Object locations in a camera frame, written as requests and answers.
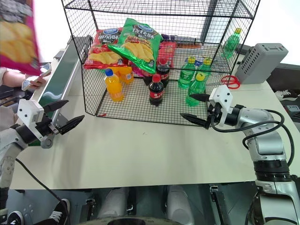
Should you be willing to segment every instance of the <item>wire mesh basket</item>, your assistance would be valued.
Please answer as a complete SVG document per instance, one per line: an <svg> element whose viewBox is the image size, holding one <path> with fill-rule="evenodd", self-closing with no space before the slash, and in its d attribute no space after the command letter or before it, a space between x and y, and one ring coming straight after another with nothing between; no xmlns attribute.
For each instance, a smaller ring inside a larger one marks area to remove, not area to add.
<svg viewBox="0 0 300 225"><path fill-rule="evenodd" d="M237 61L260 0L62 0L67 22L82 63L82 83L86 113L98 117L193 125L180 113L207 117L207 105L190 107L185 103L187 90L178 88L180 69L189 56L200 60L212 58L211 76L206 93L230 75ZM160 34L183 38L170 68L170 82L160 106L149 103L149 90L143 79L135 76L130 85L123 85L124 100L113 102L106 90L105 75L98 69L86 70L83 64L98 29L123 27L127 18L146 23ZM240 44L232 57L223 57L226 40L241 28Z"/></svg>

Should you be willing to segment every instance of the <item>table surface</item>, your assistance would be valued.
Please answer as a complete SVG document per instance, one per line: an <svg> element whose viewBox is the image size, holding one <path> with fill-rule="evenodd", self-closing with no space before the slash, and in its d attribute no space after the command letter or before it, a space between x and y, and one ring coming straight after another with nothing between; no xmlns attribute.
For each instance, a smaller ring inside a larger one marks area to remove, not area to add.
<svg viewBox="0 0 300 225"><path fill-rule="evenodd" d="M272 109L285 116L285 124L295 142L295 158L290 170L300 175L300 153L297 151L300 133L268 83L242 85L233 90L232 95L232 105ZM84 111L80 74L67 99L69 103L61 113L68 119L85 114L84 120L69 133L55 137L51 149L29 147L18 156L50 189L255 180L250 154L241 142L242 132L224 134L201 127L88 115ZM288 137L282 129L279 133L289 157ZM17 163L11 188L42 187Z"/></svg>

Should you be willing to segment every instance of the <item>potato chip bag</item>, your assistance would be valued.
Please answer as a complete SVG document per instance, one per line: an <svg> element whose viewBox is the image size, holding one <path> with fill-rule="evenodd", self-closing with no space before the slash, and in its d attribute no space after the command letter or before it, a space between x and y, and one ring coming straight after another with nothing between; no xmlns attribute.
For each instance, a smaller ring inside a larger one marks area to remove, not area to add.
<svg viewBox="0 0 300 225"><path fill-rule="evenodd" d="M108 48L153 74L162 39L149 25L127 18L118 43L110 44Z"/></svg>
<svg viewBox="0 0 300 225"><path fill-rule="evenodd" d="M0 67L40 75L33 0L1 0Z"/></svg>
<svg viewBox="0 0 300 225"><path fill-rule="evenodd" d="M127 65L127 59L108 49L108 44L118 42L121 31L122 28L97 30L88 58L84 64L85 69L105 69L107 67Z"/></svg>

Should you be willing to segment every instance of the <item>green bottle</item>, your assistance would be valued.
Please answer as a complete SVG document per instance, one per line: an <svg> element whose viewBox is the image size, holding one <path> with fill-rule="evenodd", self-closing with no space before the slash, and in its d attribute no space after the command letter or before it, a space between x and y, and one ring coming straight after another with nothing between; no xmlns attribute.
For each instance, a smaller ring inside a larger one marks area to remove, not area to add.
<svg viewBox="0 0 300 225"><path fill-rule="evenodd" d="M203 64L198 68L198 70L202 70L201 73L205 76L205 79L203 81L204 84L206 84L211 74L210 64L211 64L211 58L204 58Z"/></svg>
<svg viewBox="0 0 300 225"><path fill-rule="evenodd" d="M201 94L205 91L204 79L205 79L205 75L202 72L198 72L196 75L196 79L189 86L187 97L186 97L186 103L189 106L199 105L199 101L190 97L190 95Z"/></svg>
<svg viewBox="0 0 300 225"><path fill-rule="evenodd" d="M234 34L232 34L225 42L223 49L224 52L222 53L222 56L226 59L230 59L230 57L232 57L236 46L239 44L241 31L241 28L235 29Z"/></svg>
<svg viewBox="0 0 300 225"><path fill-rule="evenodd" d="M196 67L195 67L195 57L189 57L187 63L181 68L180 77L178 80L178 87L187 89L189 83L193 79Z"/></svg>

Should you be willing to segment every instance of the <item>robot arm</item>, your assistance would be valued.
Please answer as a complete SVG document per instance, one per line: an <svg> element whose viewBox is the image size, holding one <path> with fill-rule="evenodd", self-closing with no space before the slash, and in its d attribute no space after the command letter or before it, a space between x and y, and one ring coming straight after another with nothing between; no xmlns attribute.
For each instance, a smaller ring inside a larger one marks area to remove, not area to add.
<svg viewBox="0 0 300 225"><path fill-rule="evenodd" d="M245 224L297 224L300 225L300 199L294 181L289 173L282 139L277 128L283 127L291 141L288 129L281 121L275 121L272 110L248 109L242 105L230 107L232 96L226 85L214 89L210 96L192 95L197 100L209 101L208 119L201 120L196 116L183 113L188 121L208 129L212 126L218 132L243 131L246 135L244 145L248 148L254 164L258 192L248 212ZM225 130L215 127L215 123L234 126Z"/></svg>
<svg viewBox="0 0 300 225"><path fill-rule="evenodd" d="M36 140L40 140L46 147L52 146L55 135L65 134L83 120L84 115L73 118L62 127L53 125L47 113L60 109L67 102L60 100L41 107L34 100L21 99L18 116L24 124L15 124L0 132L0 223L7 219L6 201L13 178L15 159L19 153Z"/></svg>

